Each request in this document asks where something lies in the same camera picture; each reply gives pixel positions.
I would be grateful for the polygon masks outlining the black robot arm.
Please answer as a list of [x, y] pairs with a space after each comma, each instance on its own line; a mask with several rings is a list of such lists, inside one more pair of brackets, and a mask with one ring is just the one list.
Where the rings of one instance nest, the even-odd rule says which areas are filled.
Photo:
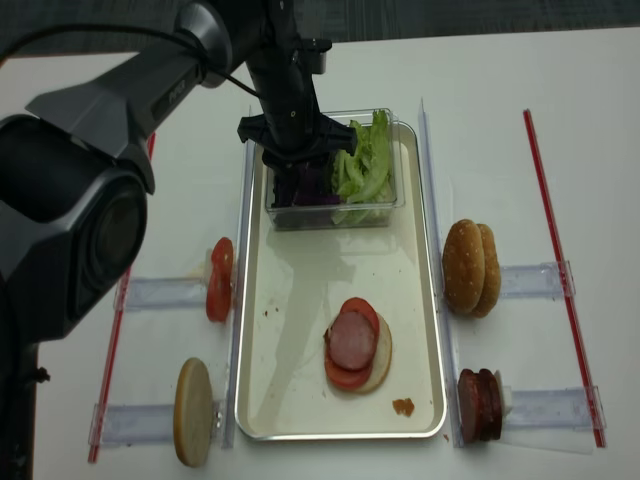
[[33, 442], [28, 397], [49, 378], [37, 347], [66, 337], [136, 259], [156, 188], [150, 139], [196, 86], [216, 88], [247, 67], [245, 91], [262, 111], [238, 134], [281, 176], [356, 146], [316, 97], [332, 43], [301, 36], [289, 3], [193, 1], [171, 32], [139, 34], [152, 44], [1, 122], [3, 462]]

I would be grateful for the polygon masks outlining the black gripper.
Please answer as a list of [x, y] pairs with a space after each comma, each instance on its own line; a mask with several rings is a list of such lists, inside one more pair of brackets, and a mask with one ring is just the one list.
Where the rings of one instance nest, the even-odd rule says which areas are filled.
[[299, 169], [304, 172], [306, 193], [331, 193], [333, 160], [339, 150], [354, 154], [356, 131], [322, 114], [287, 116], [262, 114], [243, 117], [238, 126], [242, 142], [253, 141], [263, 149], [263, 163], [274, 170], [273, 206], [292, 206], [298, 191]]

